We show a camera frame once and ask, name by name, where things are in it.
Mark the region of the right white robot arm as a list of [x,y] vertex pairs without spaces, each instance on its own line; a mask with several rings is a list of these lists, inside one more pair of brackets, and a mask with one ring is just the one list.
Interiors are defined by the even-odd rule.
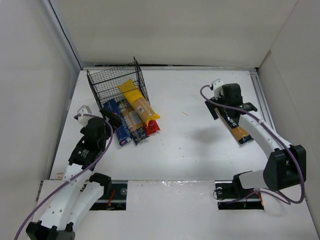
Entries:
[[305,187],[307,153],[302,145],[293,145],[273,130],[251,102],[244,102],[237,83],[217,79],[208,85],[213,97],[205,104],[214,119],[222,118],[231,129],[246,132],[265,154],[265,165],[234,176],[239,189],[268,189],[278,192],[299,185]]

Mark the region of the blue patterned spaghetti bag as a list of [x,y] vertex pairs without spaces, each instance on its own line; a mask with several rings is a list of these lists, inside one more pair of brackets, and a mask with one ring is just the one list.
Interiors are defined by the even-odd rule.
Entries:
[[136,145],[140,144],[148,138],[148,135],[139,115],[124,99],[118,101],[117,104],[134,143]]

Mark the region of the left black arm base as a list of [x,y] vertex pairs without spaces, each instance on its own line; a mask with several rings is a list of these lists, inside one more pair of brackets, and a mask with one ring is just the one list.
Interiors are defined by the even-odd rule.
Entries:
[[104,193],[90,211],[125,211],[127,206],[128,181],[113,180],[111,190]]

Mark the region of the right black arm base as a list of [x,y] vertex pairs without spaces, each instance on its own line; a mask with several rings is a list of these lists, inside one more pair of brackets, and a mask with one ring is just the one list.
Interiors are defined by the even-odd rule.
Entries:
[[252,189],[240,189],[231,180],[215,181],[213,197],[217,200],[218,210],[264,210],[260,193]]

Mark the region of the red spaghetti bag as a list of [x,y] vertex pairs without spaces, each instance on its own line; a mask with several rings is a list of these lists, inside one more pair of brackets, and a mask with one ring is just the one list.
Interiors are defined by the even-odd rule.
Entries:
[[143,127],[145,129],[145,132],[148,136],[156,133],[157,131],[160,131],[160,127],[158,126],[157,122],[155,120],[150,120],[148,124],[145,122],[142,123]]

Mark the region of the yellow spaghetti bag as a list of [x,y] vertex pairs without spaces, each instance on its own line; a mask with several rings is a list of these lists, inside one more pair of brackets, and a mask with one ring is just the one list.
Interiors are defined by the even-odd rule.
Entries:
[[150,121],[156,121],[160,119],[160,115],[157,114],[146,98],[142,95],[140,89],[134,84],[132,79],[127,80],[123,84],[117,86],[130,106],[136,111],[143,123],[149,125]]

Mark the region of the blue Barilla spaghetti box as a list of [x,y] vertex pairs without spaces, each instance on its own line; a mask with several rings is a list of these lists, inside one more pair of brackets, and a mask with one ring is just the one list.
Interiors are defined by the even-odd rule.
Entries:
[[116,133],[119,145],[123,147],[124,145],[128,144],[132,140],[132,137],[131,137],[129,128],[127,127],[126,121],[122,116],[118,103],[114,98],[112,98],[107,102],[105,102],[103,104],[103,107],[119,116],[119,119],[121,120],[121,125],[116,128],[115,133]]

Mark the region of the dark label spaghetti bag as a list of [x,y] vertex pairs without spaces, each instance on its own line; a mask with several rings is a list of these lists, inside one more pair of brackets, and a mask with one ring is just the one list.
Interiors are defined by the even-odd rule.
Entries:
[[239,145],[246,144],[253,140],[252,136],[246,130],[240,127],[231,117],[229,117],[223,108],[217,107],[215,112],[225,123],[226,127]]

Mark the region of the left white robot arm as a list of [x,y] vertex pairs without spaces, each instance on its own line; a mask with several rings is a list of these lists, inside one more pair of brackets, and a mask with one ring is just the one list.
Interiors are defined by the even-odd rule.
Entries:
[[114,132],[122,125],[120,116],[102,108],[102,116],[79,110],[74,117],[83,122],[81,139],[75,145],[62,178],[62,184],[47,196],[51,203],[36,222],[30,222],[26,234],[31,240],[73,240],[75,228],[93,204],[110,192],[111,177],[94,171],[111,145]]

